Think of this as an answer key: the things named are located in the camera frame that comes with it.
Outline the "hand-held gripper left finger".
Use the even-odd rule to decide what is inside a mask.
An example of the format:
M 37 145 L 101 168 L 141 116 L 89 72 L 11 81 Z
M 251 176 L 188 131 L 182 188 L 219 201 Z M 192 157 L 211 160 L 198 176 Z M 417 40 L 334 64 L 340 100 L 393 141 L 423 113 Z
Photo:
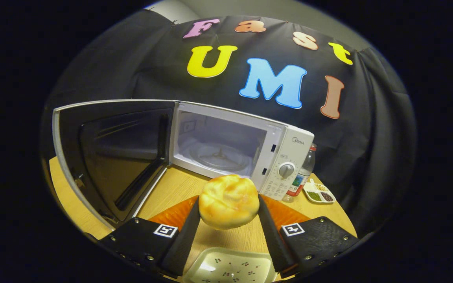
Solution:
M 200 223 L 198 200 L 190 197 L 148 220 L 133 217 L 97 243 L 146 272 L 182 276 Z

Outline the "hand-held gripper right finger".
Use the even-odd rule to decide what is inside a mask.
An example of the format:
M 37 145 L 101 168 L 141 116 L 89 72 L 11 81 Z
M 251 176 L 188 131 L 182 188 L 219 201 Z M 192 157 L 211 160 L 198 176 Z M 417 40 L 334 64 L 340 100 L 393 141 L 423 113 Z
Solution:
M 360 242 L 331 219 L 311 219 L 265 195 L 258 211 L 275 271 L 281 276 L 317 272 L 352 251 Z

